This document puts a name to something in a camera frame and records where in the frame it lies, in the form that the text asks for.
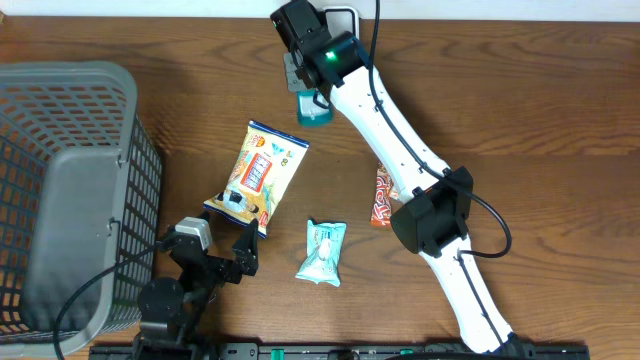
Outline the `blue mouthwash bottle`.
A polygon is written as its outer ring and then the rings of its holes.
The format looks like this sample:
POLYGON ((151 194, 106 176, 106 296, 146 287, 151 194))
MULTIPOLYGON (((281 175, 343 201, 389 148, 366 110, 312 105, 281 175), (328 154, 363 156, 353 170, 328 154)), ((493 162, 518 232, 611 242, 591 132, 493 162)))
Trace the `blue mouthwash bottle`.
POLYGON ((301 126, 323 126, 333 120, 331 105, 318 90, 298 92, 297 104, 297 118, 301 126))

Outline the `teal small snack packet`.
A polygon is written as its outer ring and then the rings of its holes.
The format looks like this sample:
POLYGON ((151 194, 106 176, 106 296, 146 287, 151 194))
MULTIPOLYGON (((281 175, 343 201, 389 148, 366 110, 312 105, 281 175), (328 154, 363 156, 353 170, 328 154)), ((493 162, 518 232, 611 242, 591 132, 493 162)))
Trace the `teal small snack packet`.
POLYGON ((315 284, 328 283, 339 287, 341 280, 338 264, 346 230, 346 223, 317 223, 309 219, 307 221, 307 258, 302 263, 296 278, 315 284))

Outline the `yellow snack bag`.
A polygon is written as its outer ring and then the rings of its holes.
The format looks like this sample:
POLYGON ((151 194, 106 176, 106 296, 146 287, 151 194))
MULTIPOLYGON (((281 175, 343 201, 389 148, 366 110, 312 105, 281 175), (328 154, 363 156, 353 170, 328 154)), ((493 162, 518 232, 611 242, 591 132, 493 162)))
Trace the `yellow snack bag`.
POLYGON ((310 143, 257 121, 250 121, 227 184, 204 207, 247 226, 267 226, 301 164, 310 143))

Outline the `orange chocolate bar wrapper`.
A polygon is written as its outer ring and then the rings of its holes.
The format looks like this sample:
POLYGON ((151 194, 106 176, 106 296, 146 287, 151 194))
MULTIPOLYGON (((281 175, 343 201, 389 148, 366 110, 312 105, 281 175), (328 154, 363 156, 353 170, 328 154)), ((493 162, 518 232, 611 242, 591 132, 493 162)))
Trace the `orange chocolate bar wrapper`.
POLYGON ((392 200, 399 200, 398 192, 387 169, 381 162, 378 162, 374 201, 370 216, 371 225, 376 227, 391 226, 392 200))

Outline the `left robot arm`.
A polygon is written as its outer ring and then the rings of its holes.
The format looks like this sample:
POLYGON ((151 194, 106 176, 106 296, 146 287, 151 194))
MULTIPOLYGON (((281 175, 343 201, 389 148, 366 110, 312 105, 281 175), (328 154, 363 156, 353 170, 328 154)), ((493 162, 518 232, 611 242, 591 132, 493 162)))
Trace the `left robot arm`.
POLYGON ((186 217, 160 239, 159 249, 181 268, 178 278, 158 277, 137 298, 140 334, 134 359, 217 359, 213 341, 198 333, 199 322, 216 290, 238 284, 259 269, 259 222, 252 220, 232 246, 234 257, 212 256, 210 214, 186 217))

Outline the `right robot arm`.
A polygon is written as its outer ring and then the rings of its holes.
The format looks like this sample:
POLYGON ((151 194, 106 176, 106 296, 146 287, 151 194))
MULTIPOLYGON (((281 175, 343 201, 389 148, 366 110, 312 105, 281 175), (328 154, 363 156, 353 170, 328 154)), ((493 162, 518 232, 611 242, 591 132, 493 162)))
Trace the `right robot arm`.
POLYGON ((473 250, 466 224, 471 204, 486 209, 507 239, 510 229, 474 194, 469 171, 451 169, 411 127, 382 82, 376 47, 364 47, 349 31, 332 35, 325 14, 307 0, 285 3, 270 19, 292 56, 296 75, 354 125, 385 166, 402 204, 391 217, 392 229, 434 272, 469 349, 466 357, 525 357, 475 262, 481 254, 473 250))

